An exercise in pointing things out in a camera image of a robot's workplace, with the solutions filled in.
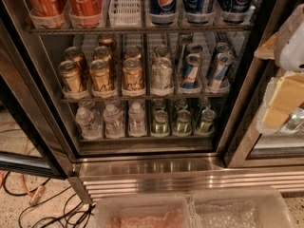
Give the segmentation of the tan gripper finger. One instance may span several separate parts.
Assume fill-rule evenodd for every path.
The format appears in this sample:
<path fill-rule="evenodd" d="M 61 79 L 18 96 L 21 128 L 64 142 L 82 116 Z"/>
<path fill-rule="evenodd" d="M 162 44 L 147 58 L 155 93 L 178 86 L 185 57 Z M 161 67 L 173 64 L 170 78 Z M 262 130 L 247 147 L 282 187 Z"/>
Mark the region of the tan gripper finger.
<path fill-rule="evenodd" d="M 256 130 L 263 135 L 276 133 L 287 120 L 289 113 L 262 106 L 257 113 Z"/>
<path fill-rule="evenodd" d="M 269 107 L 272 110 L 291 113 L 304 103 L 304 74 L 291 73 L 278 80 Z"/>

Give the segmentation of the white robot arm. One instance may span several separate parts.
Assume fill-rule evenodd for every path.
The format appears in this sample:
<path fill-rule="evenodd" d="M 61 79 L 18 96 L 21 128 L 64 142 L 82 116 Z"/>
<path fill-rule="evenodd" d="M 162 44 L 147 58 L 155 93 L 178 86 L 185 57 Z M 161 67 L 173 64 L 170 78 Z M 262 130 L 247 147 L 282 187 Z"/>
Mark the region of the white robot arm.
<path fill-rule="evenodd" d="M 285 74 L 267 84 L 257 114 L 260 134 L 276 133 L 304 103 L 304 4 L 295 8 L 278 32 L 255 51 L 262 60 L 273 60 Z"/>

